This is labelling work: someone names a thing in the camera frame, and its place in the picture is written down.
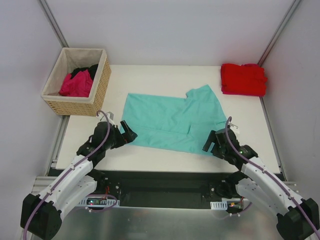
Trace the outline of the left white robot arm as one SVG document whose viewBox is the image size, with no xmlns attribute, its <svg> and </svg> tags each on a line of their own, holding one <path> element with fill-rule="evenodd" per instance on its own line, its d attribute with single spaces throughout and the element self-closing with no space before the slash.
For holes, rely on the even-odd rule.
<svg viewBox="0 0 320 240">
<path fill-rule="evenodd" d="M 42 240 L 51 240 L 64 218 L 83 198 L 105 191 L 105 176 L 96 165 L 106 156 L 107 150 L 129 144 L 138 136 L 124 120 L 120 124 L 124 132 L 108 120 L 99 122 L 93 134 L 79 147 L 69 167 L 38 194 L 30 193 L 24 198 L 20 219 L 23 239 L 32 233 Z"/>
</svg>

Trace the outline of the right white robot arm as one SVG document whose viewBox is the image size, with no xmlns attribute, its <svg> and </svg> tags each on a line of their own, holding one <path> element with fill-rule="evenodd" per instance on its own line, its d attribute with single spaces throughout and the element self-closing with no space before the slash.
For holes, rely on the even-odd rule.
<svg viewBox="0 0 320 240">
<path fill-rule="evenodd" d="M 237 168 L 214 188 L 218 196 L 240 196 L 268 211 L 277 219 L 276 229 L 284 240 L 320 235 L 318 204 L 312 198 L 304 199 L 270 172 L 249 145 L 239 144 L 230 128 L 212 130 L 202 149 Z"/>
</svg>

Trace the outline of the wicker laundry basket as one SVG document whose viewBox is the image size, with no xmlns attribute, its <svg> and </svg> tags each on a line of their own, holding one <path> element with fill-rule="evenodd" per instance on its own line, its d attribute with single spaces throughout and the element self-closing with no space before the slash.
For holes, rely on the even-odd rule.
<svg viewBox="0 0 320 240">
<path fill-rule="evenodd" d="M 88 97 L 62 96 L 59 91 L 67 74 L 77 68 L 97 65 Z M 103 48 L 62 48 L 42 90 L 42 99 L 59 116 L 95 116 L 102 109 L 111 76 Z"/>
</svg>

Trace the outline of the teal t shirt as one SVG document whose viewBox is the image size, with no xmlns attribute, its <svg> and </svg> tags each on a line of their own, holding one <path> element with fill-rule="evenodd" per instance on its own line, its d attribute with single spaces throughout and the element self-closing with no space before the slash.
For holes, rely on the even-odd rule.
<svg viewBox="0 0 320 240">
<path fill-rule="evenodd" d="M 211 131 L 227 118 L 209 85 L 191 89 L 185 98 L 130 93 L 122 119 L 137 134 L 132 145 L 197 155 Z"/>
</svg>

